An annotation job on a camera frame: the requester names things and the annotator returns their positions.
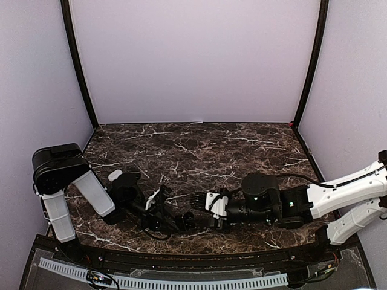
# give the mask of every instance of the small object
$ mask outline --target small object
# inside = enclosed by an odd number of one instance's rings
[[[108,179],[110,182],[115,181],[120,175],[122,174],[122,171],[120,169],[117,169],[109,174]]]

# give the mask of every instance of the black metal frame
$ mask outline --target black metal frame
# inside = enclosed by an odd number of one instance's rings
[[[51,251],[55,259],[69,261],[60,251],[57,250],[58,243],[53,238],[37,235],[30,251],[27,263],[24,268],[19,290],[24,290],[30,272],[31,263],[36,249]],[[109,274],[115,272],[131,272],[133,269],[149,269],[159,271],[178,272],[214,272],[230,271],[236,269],[264,268],[265,272],[280,271],[293,277],[304,274],[306,267],[311,263],[332,260],[332,253],[340,255],[340,250],[358,247],[362,256],[371,287],[375,288],[375,281],[369,271],[369,265],[364,256],[362,245],[356,236],[351,237],[340,248],[326,248],[316,261],[311,253],[318,253],[316,244],[296,246],[280,250],[259,251],[245,254],[225,255],[167,255],[132,253],[127,251],[107,250],[93,246],[84,246],[84,249],[91,259],[93,268]]]
[[[70,3],[68,0],[60,0],[62,5],[63,21],[65,24],[68,46],[70,48],[71,58],[73,59],[74,70],[78,79],[80,92],[82,93],[83,101],[85,102],[86,110],[89,115],[90,122],[96,130],[99,126],[96,113],[91,102],[90,94],[86,85],[86,79],[83,74],[82,65],[79,58],[77,42],[74,34],[73,22],[71,20]]]
[[[314,44],[312,49],[312,55],[310,57],[307,77],[305,79],[304,88],[302,89],[300,102],[292,121],[293,125],[298,127],[301,122],[302,114],[304,113],[305,106],[307,105],[308,96],[312,87],[314,73],[316,72],[317,63],[319,60],[320,49],[322,44],[322,38],[324,36],[325,23],[327,21],[329,0],[321,0],[319,19],[317,21],[316,35],[314,37]]]

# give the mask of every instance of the vertical black pole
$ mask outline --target vertical black pole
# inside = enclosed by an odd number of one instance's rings
[[[90,122],[95,130],[98,128],[99,124],[96,113],[94,112],[93,104],[91,103],[89,91],[87,90],[85,76],[83,75],[83,69],[80,64],[73,22],[71,20],[70,4],[68,0],[60,0],[60,3],[62,4],[63,21],[65,23],[68,46],[70,48],[71,58],[73,59],[73,65],[75,73],[77,75],[80,92],[82,93],[83,101],[85,102]]]
[[[307,105],[310,88],[312,87],[314,73],[316,72],[317,62],[319,60],[319,54],[321,49],[322,37],[324,35],[325,22],[327,21],[329,0],[321,0],[319,19],[317,21],[316,35],[314,37],[314,44],[312,49],[312,55],[310,57],[307,77],[305,79],[304,88],[302,90],[300,102],[298,104],[296,116],[293,120],[293,126],[298,127],[301,122],[302,114],[304,113],[305,106]]]

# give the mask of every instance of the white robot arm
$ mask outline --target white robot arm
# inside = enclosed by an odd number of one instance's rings
[[[386,167],[387,151],[383,151],[378,161],[356,173],[284,191],[279,190],[276,176],[249,173],[238,190],[243,191],[245,200],[233,199],[230,192],[223,190],[200,193],[191,204],[196,209],[211,212],[210,224],[215,228],[239,222],[278,222],[279,227],[297,228],[357,203],[347,214],[321,229],[328,243],[341,245],[375,218],[387,213]]]

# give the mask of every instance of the black motor housing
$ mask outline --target black motor housing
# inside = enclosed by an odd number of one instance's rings
[[[40,194],[52,195],[90,170],[75,143],[42,148],[32,157],[33,180]]]

